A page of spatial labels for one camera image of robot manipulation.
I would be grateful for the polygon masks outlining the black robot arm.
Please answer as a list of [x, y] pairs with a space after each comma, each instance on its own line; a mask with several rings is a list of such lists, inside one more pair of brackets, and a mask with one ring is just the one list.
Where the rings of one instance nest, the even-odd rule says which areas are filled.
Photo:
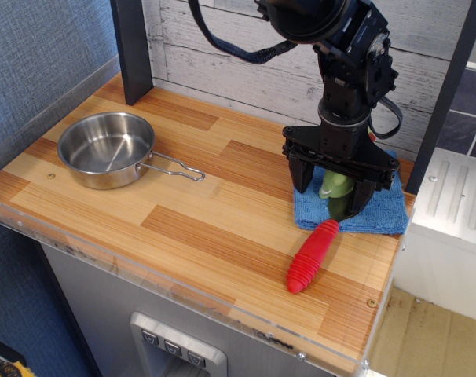
[[370, 1], [260, 1], [258, 11], [289, 42], [313, 47], [324, 84], [320, 125], [283, 130], [293, 185], [306, 191], [315, 167], [347, 176], [352, 189], [328, 210], [336, 221], [352, 218], [391, 187], [400, 166], [369, 135], [377, 104], [401, 116], [386, 97], [398, 76], [387, 21]]

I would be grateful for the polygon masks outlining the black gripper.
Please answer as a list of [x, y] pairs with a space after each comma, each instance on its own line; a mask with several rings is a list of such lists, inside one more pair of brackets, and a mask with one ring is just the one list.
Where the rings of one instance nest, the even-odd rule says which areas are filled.
[[319, 126], [286, 126], [286, 155], [294, 189], [304, 193], [314, 167], [323, 167], [356, 178], [346, 207], [350, 217], [367, 206], [375, 191], [390, 189], [400, 163], [378, 147], [368, 134], [371, 118], [353, 125], [322, 120]]

